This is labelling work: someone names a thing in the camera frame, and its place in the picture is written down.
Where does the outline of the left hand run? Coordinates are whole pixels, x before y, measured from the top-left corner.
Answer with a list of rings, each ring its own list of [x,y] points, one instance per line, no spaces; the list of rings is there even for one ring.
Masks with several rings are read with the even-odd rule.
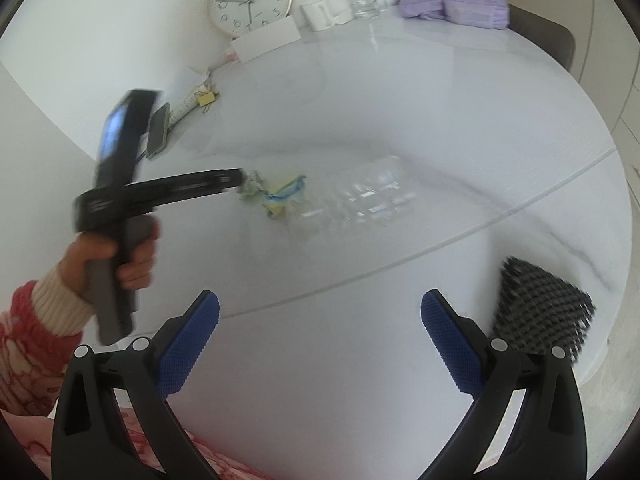
[[[123,289],[144,289],[152,282],[160,225],[151,218],[151,226],[151,235],[134,248],[130,252],[129,260],[116,270],[116,278]],[[92,233],[78,235],[76,240],[67,247],[65,256],[58,263],[58,273],[62,283],[78,296],[85,296],[88,290],[88,263],[110,260],[116,252],[117,245],[106,236]]]

